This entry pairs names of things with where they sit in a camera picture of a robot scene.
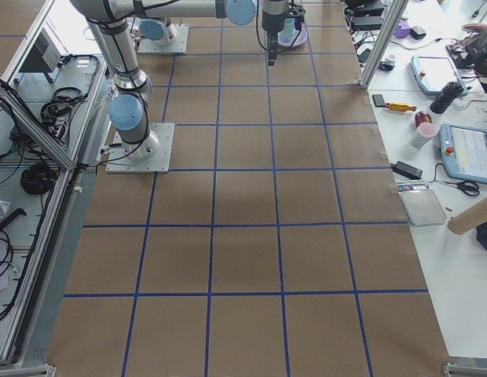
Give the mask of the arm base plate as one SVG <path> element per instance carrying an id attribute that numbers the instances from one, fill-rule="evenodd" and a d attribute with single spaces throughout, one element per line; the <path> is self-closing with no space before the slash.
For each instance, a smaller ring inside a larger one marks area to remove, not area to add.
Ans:
<path id="1" fill-rule="evenodd" d="M 110 151 L 110 163 L 106 171 L 110 174 L 167 173 L 174 139 L 173 123 L 150 123 L 148 138 L 136 146 L 123 143 L 119 133 L 114 134 L 114 143 L 121 146 Z"/>
<path id="2" fill-rule="evenodd" d="M 143 55 L 185 54 L 189 26 L 187 24 L 165 24 L 157 20 L 144 20 L 140 27 L 141 38 L 137 52 Z"/>

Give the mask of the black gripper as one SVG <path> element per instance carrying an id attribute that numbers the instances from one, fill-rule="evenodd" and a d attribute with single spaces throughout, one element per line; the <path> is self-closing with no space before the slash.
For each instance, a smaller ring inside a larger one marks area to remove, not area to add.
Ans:
<path id="1" fill-rule="evenodd" d="M 273 66 L 278 55 L 278 34 L 284 29 L 287 18 L 304 19 L 306 11 L 302 5 L 287 0 L 264 0 L 262 6 L 262 29 L 266 31 L 268 65 Z"/>

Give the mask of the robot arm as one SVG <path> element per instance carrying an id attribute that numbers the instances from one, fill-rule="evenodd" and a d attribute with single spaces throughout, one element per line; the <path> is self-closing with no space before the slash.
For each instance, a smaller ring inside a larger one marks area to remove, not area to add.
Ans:
<path id="1" fill-rule="evenodd" d="M 293 1 L 73 1 L 72 5 L 97 28 L 97 43 L 114 70 L 119 94 L 108 115 L 121 149 L 109 156 L 107 168 L 120 173 L 168 171 L 174 136 L 174 124 L 148 119 L 152 83 L 138 63 L 128 18 L 156 21 L 162 43 L 169 39 L 167 24 L 173 17 L 228 18 L 239 26 L 260 21 L 266 36 L 262 48 L 268 64 L 274 65 L 280 33 L 288 25 L 301 30 L 306 15 Z"/>
<path id="2" fill-rule="evenodd" d="M 142 19 L 139 31 L 157 46 L 168 46 L 177 37 L 178 32 L 170 18 Z"/>

